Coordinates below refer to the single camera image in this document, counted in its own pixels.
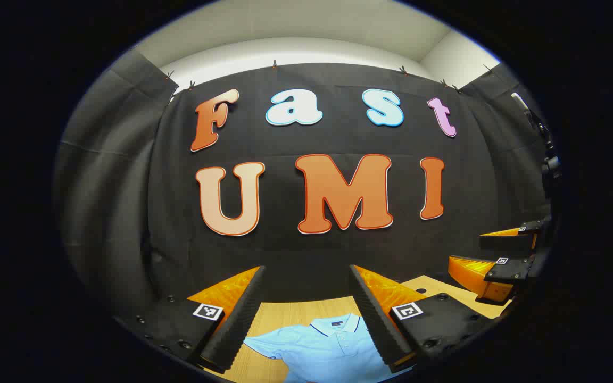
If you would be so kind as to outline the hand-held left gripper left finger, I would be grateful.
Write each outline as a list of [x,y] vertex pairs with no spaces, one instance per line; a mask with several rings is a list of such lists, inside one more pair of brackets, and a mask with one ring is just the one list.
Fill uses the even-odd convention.
[[192,368],[228,371],[262,303],[261,265],[199,293],[168,294],[117,322],[146,344]]

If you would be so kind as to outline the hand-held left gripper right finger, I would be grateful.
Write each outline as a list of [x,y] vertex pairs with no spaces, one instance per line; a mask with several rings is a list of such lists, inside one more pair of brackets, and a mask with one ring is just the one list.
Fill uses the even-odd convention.
[[399,283],[358,265],[349,273],[350,293],[391,372],[440,364],[494,325],[504,309],[433,277]]

